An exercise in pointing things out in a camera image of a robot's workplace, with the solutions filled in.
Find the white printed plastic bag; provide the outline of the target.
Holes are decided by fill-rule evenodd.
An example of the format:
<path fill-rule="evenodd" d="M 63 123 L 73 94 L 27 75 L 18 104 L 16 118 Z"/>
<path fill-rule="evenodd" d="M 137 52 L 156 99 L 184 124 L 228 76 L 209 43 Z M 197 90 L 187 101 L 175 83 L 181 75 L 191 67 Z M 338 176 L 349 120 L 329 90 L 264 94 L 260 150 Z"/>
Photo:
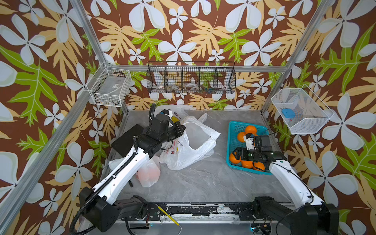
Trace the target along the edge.
<path fill-rule="evenodd" d="M 139 153 L 133 159 L 131 158 L 131 155 L 128 155 L 109 163 L 111 170 L 109 176 L 113 177 L 110 183 L 112 187 L 121 190 L 134 175 L 144 188 L 157 183 L 161 171 L 159 163 L 154 160 L 155 157 L 150 159 L 148 154 Z"/>

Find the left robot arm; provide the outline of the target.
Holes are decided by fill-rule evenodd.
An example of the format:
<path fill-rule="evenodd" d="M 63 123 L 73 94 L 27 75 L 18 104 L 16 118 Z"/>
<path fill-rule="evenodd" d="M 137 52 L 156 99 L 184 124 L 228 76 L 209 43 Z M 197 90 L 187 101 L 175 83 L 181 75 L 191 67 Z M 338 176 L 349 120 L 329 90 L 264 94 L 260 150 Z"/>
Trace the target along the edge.
<path fill-rule="evenodd" d="M 120 164 L 92 189 L 85 187 L 79 194 L 80 209 L 70 224 L 71 235 L 85 235 L 99 229 L 108 231 L 117 220 L 144 219 L 148 202 L 138 195 L 118 200 L 122 189 L 133 175 L 146 164 L 164 143 L 183 136 L 186 127 L 173 117 L 171 110 L 149 111 L 149 125 L 139 136 L 131 138 L 132 147 Z"/>

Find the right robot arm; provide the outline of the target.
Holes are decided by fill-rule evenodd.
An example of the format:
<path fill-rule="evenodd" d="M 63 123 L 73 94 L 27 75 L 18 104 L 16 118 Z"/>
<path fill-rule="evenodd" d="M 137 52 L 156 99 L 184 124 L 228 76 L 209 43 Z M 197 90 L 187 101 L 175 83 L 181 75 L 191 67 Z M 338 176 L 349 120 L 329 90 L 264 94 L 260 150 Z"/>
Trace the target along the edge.
<path fill-rule="evenodd" d="M 292 199 L 295 209 L 278 203 L 269 196 L 256 197 L 250 209 L 259 219 L 271 218 L 286 226 L 292 235 L 337 235 L 339 211 L 325 203 L 295 173 L 287 158 L 279 151 L 263 144 L 266 136 L 247 134 L 245 147 L 233 148 L 230 157 L 238 163 L 251 162 L 260 172 L 269 171 L 282 184 Z"/>

